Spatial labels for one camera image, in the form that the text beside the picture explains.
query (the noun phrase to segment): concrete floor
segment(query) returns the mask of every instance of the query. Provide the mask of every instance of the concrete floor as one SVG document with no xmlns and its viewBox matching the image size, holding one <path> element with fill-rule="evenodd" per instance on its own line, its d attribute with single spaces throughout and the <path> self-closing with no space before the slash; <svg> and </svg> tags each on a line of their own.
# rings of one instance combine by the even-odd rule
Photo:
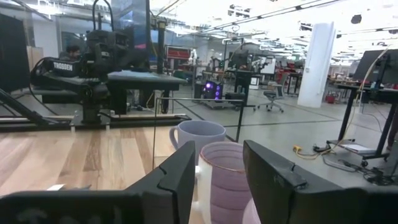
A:
<svg viewBox="0 0 398 224">
<path fill-rule="evenodd" d="M 191 98 L 190 86 L 182 86 L 180 91 L 174 93 L 176 98 Z M 23 96 L 19 99 L 21 103 L 36 110 L 42 115 L 50 115 L 45 108 L 38 104 L 31 96 Z M 250 90 L 249 104 L 258 105 L 268 102 L 262 95 L 261 90 Z M 321 108 L 305 108 L 297 105 L 297 97 L 286 96 L 285 99 L 277 101 L 284 109 L 280 113 L 278 109 L 268 112 L 265 108 L 253 111 L 245 108 L 242 120 L 239 142 L 246 139 L 262 144 L 287 159 L 297 163 L 304 169 L 328 179 L 342 187 L 354 187 L 371 185 L 363 179 L 362 174 L 345 172 L 333 167 L 326 166 L 321 157 L 313 161 L 303 160 L 292 152 L 293 145 L 303 147 L 303 153 L 312 153 L 312 146 L 325 146 L 327 139 L 337 139 L 341 121 L 343 119 L 346 105 L 322 104 Z M 48 105 L 58 114 L 73 114 L 79 109 L 79 105 Z M 367 147 L 376 147 L 381 135 L 380 127 L 383 128 L 385 117 L 388 115 L 389 105 L 366 105 L 364 114 L 359 113 L 356 108 L 355 116 L 346 138 L 355 138 L 357 142 Z M 206 119 L 222 124 L 227 129 L 230 138 L 235 138 L 239 112 L 235 110 L 211 110 L 203 105 L 197 105 L 191 101 L 178 101 L 174 104 L 174 113 L 185 113 L 192 119 Z M 0 115 L 9 114 L 4 108 L 0 108 Z M 360 163 L 361 158 L 343 149 L 335 149 L 336 155 L 329 155 L 327 159 L 337 161 L 344 158 Z M 369 167 L 381 166 L 384 161 L 375 159 L 369 161 Z"/>
</svg>

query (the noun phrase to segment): wooden table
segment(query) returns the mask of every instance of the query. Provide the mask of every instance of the wooden table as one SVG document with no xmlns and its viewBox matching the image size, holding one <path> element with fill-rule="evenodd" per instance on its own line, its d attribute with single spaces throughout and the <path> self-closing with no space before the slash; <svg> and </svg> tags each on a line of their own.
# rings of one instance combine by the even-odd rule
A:
<svg viewBox="0 0 398 224">
<path fill-rule="evenodd" d="M 175 149 L 170 127 L 156 128 L 155 165 Z M 0 195 L 67 188 L 122 190 L 152 170 L 154 128 L 0 134 Z M 190 223 L 203 223 L 192 212 Z"/>
</svg>

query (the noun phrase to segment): yellow cable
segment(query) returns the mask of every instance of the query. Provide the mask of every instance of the yellow cable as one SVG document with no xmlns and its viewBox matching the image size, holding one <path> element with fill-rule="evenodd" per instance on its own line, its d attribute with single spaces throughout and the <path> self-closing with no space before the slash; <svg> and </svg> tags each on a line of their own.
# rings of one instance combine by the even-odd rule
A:
<svg viewBox="0 0 398 224">
<path fill-rule="evenodd" d="M 364 88 L 364 86 L 365 86 L 365 81 L 366 81 L 366 79 L 368 78 L 369 74 L 372 72 L 372 69 L 373 69 L 373 67 L 375 66 L 376 62 L 388 51 L 388 48 L 389 48 L 389 47 L 390 47 L 390 45 L 388 45 L 388 46 L 386 47 L 386 49 L 384 49 L 384 50 L 381 52 L 381 54 L 377 57 L 377 59 L 375 59 L 375 61 L 374 61 L 374 62 L 371 64 L 371 66 L 369 67 L 369 69 L 368 69 L 368 71 L 366 72 L 365 77 L 364 77 L 364 79 L 363 79 L 361 85 L 360 85 L 359 88 L 358 88 L 358 91 L 360 92 L 360 94 L 357 94 L 357 95 L 356 95 L 355 101 L 358 100 L 358 97 L 359 97 L 360 95 L 361 95 L 361 98 L 362 98 L 363 88 Z M 335 153 L 335 152 L 334 152 L 334 149 L 335 149 L 337 146 L 339 146 L 339 145 L 344 141 L 344 139 L 345 139 L 345 137 L 346 137 L 346 134 L 347 134 L 347 132 L 348 132 L 348 129 L 349 129 L 349 127 L 351 126 L 351 123 L 352 123 L 353 120 L 354 120 L 355 109 L 356 109 L 356 107 L 354 106 L 353 115 L 352 115 L 351 119 L 349 120 L 349 123 L 348 123 L 348 125 L 347 125 L 347 128 L 346 128 L 345 131 L 344 131 L 343 138 L 342 138 L 337 144 L 335 144 L 335 146 L 333 146 L 333 148 L 328 149 L 328 150 L 325 150 L 325 151 L 323 151 L 323 152 L 314 153 L 314 154 L 312 154 L 312 155 L 302 155 L 302 154 L 299 153 L 300 150 L 293 149 L 293 151 L 296 153 L 296 156 L 298 156 L 299 158 L 302 158 L 302 159 L 306 159 L 306 160 L 314 160 L 314 159 L 318 158 L 318 156 L 322 156 L 322 155 L 325 155 L 325 154 L 328 154 L 328 153 Z"/>
</svg>

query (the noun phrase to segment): ceiling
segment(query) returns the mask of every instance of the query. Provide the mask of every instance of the ceiling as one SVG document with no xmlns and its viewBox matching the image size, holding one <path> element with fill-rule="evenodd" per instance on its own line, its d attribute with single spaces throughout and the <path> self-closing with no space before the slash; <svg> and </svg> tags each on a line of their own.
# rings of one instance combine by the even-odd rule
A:
<svg viewBox="0 0 398 224">
<path fill-rule="evenodd" d="M 275 50 L 277 42 L 278 50 L 304 58 L 311 31 L 302 30 L 301 24 L 311 29 L 312 24 L 323 21 L 333 21 L 341 34 L 335 40 L 335 60 L 356 60 L 365 50 L 387 45 L 398 48 L 398 34 L 388 31 L 398 29 L 398 0 L 150 0 L 150 5 L 154 14 L 161 12 L 161 16 L 191 26 L 174 28 L 180 35 L 225 39 L 261 34 L 248 39 L 266 50 Z M 351 22 L 355 15 L 361 15 L 360 23 Z M 197 31 L 198 26 L 206 28 Z"/>
</svg>

